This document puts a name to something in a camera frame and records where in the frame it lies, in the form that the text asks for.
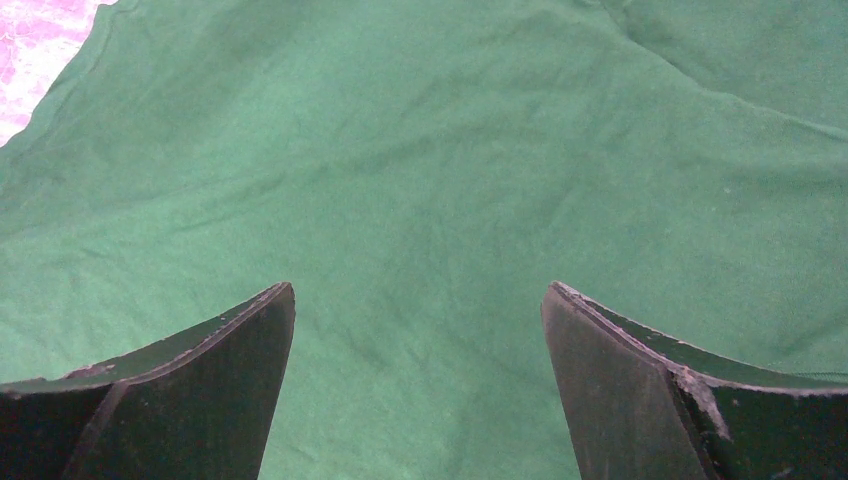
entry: pink surface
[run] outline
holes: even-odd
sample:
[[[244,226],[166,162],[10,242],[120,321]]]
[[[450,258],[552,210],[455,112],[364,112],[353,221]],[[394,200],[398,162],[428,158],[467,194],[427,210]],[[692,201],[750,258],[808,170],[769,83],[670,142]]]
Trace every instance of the pink surface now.
[[[0,145],[26,126],[77,53],[97,5],[115,1],[0,0]]]

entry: green backdrop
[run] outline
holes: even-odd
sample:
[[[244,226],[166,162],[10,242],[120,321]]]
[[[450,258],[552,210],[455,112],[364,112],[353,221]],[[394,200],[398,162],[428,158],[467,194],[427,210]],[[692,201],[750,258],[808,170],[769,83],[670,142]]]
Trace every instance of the green backdrop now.
[[[121,0],[0,149],[0,381],[279,280],[262,478],[578,478],[562,280],[848,370],[840,0]]]

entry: green fabric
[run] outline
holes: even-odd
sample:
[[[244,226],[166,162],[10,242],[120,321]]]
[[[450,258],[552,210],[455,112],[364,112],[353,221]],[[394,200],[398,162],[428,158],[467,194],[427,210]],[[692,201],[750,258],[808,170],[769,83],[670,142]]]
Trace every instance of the green fabric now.
[[[279,280],[262,478],[578,478],[562,280],[717,353],[844,371],[838,0],[121,0],[0,150],[0,380]]]

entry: dark green object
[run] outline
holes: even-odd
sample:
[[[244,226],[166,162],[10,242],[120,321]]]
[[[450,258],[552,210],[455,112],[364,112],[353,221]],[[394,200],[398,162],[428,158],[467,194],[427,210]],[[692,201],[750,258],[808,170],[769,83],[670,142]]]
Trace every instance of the dark green object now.
[[[62,379],[0,385],[0,478],[257,478],[294,315],[280,283]]]
[[[542,319],[584,480],[848,478],[848,385],[719,357],[562,283]]]

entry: black plastic piece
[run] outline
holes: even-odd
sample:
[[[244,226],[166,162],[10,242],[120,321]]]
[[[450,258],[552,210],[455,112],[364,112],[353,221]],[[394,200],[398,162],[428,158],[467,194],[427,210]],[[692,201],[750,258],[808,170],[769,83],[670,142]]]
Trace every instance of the black plastic piece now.
[[[848,385],[714,355],[559,282],[542,320],[584,480],[848,479]]]
[[[0,385],[0,478],[257,478],[294,317],[280,283],[61,379]]]

